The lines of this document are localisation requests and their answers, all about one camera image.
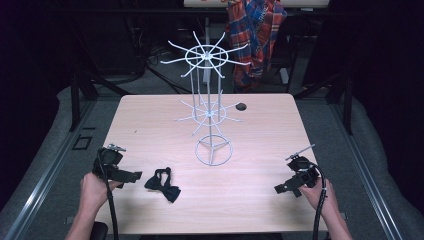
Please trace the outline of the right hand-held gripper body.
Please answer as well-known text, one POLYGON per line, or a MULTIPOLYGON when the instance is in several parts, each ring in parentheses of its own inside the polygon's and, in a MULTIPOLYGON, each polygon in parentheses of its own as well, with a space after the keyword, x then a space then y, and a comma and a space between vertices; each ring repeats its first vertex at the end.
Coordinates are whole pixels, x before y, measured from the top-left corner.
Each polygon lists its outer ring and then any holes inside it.
POLYGON ((287 189, 298 189, 303 185, 312 188, 316 185, 319 177, 316 165, 306 157, 301 156, 301 153, 312 147, 314 147, 314 144, 286 158, 286 161, 289 161, 287 166, 295 173, 295 175, 288 180, 287 189))

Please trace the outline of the black metal frame stand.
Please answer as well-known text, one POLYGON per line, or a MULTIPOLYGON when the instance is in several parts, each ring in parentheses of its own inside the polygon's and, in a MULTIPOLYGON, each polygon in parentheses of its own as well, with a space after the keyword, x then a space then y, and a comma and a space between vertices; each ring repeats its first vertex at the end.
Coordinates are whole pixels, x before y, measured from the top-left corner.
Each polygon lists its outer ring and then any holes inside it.
POLYGON ((303 99, 325 86, 330 87, 329 92, 325 97, 328 104, 337 104, 339 102, 343 103, 342 125, 347 133, 352 135, 351 117, 353 103, 353 79, 349 74, 335 74, 324 81, 313 84, 300 93, 295 94, 294 98, 296 100, 303 99))
POLYGON ((72 110, 70 132, 74 131, 81 122, 80 94, 83 94, 88 101, 96 101, 98 99, 99 93, 94 86, 95 83, 106 87, 120 96, 129 95, 128 91, 107 81, 99 74, 83 67, 81 64, 77 64, 70 85, 72 110))

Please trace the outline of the white wire display rack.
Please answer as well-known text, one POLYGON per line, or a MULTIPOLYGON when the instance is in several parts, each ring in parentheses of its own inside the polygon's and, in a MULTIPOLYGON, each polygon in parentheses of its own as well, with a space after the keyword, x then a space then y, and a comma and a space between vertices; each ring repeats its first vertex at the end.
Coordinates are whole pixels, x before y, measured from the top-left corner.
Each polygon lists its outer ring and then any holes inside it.
POLYGON ((162 64, 184 62, 188 65, 188 70, 181 77, 190 79, 191 103, 185 100, 181 103, 191 109, 191 115, 179 118, 179 121, 193 120, 197 124, 192 135, 205 130, 205 135, 195 145, 195 156, 202 164, 220 166, 233 155, 232 143, 224 136, 220 125, 225 120, 238 122, 238 119, 229 117, 227 111, 239 103, 222 103, 222 80, 225 78, 222 67, 226 64, 240 65, 240 62, 230 59, 230 54, 238 48, 226 50, 220 46, 225 34, 215 44, 201 43, 196 33, 193 36, 197 44, 190 48, 169 41, 172 47, 183 52, 183 56, 162 61, 162 64))

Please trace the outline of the person's right hand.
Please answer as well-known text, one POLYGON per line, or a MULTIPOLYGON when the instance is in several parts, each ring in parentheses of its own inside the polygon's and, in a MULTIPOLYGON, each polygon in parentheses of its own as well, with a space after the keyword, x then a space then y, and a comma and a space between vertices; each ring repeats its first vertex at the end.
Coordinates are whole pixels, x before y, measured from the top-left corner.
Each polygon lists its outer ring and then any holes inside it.
MULTIPOLYGON (((340 212, 339 212, 338 202, 337 202, 334 188, 329 180, 326 180, 325 184, 326 184, 326 194, 325 194, 323 207, 321 210, 321 215, 323 216, 324 219, 339 217, 340 212)), ((321 179, 318 179, 318 182, 313 188, 301 186, 299 190, 306 197, 310 205, 314 209, 317 209, 318 203, 321 197, 321 192, 323 190, 321 179)))

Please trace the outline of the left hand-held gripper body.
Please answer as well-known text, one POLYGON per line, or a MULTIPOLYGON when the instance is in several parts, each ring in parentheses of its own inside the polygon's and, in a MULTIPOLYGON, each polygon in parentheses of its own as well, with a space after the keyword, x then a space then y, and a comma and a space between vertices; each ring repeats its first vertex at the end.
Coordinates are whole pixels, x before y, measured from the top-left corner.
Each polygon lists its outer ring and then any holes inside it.
POLYGON ((92 172, 102 180, 124 182, 125 173, 118 167, 118 164, 123 158, 121 151, 125 151, 125 149, 115 144, 109 144, 106 147, 100 148, 97 151, 92 172))

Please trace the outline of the grey metal floor rail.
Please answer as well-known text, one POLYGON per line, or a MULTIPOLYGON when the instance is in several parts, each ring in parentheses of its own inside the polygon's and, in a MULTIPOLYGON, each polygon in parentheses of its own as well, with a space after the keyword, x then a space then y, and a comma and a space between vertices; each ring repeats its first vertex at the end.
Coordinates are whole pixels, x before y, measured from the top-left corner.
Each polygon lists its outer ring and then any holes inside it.
POLYGON ((22 240, 65 163, 65 155, 78 139, 81 125, 96 102, 88 101, 72 127, 71 106, 61 103, 51 129, 45 137, 23 179, 0 212, 0 240, 22 240))
POLYGON ((386 201, 384 200, 380 190, 376 185, 375 179, 365 162, 363 154, 361 153, 354 136, 350 135, 344 127, 341 110, 337 105, 329 105, 329 109, 332 112, 337 126, 353 155, 353 164, 355 166, 356 172, 361 179, 362 185, 365 188, 370 203, 386 235, 387 240, 404 240, 392 214, 389 211, 386 201))

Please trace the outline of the person's left hand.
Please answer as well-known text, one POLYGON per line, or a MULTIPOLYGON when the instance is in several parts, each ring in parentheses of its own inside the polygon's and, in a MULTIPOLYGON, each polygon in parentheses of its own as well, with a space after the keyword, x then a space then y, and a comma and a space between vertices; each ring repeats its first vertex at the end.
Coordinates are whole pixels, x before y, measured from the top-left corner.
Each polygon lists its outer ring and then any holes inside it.
POLYGON ((79 210, 83 213, 96 215, 98 210, 107 201, 107 192, 114 190, 121 182, 104 182, 93 173, 87 173, 81 180, 81 194, 79 210))

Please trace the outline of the black chair part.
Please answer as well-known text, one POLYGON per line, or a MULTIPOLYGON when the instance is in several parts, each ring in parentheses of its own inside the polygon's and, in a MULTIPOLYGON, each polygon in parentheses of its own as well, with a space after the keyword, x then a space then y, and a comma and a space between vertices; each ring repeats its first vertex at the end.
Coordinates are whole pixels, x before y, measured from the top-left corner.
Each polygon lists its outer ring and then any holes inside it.
POLYGON ((102 222, 95 222, 92 227, 90 240, 106 240, 108 226, 102 222))

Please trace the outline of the black rectangular floor frame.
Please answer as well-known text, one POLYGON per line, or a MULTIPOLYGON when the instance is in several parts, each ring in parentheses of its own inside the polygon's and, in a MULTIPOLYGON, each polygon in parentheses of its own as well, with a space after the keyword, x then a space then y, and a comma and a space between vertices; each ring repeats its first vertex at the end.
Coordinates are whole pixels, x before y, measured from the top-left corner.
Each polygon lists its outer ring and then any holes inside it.
POLYGON ((87 150, 92 141, 91 136, 79 135, 74 142, 72 149, 73 150, 87 150))

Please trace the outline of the black bow tie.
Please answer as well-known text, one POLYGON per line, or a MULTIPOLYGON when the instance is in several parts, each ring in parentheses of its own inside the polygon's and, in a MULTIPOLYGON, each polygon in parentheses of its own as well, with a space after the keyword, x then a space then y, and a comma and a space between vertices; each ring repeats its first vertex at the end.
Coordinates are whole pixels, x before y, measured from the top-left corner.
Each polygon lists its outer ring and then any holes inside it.
POLYGON ((154 175, 144 184, 146 189, 160 191, 171 203, 179 197, 181 190, 178 186, 171 185, 171 169, 156 169, 154 175))

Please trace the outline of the red blue plaid cloth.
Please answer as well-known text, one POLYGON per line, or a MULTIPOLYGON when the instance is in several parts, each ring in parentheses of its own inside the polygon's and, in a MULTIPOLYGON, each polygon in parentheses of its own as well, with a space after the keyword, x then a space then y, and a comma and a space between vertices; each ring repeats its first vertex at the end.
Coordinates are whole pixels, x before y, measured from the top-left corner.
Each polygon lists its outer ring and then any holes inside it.
POLYGON ((236 93, 247 92, 260 83, 271 65, 280 25, 287 17, 281 0, 227 0, 228 34, 240 62, 233 70, 236 93))

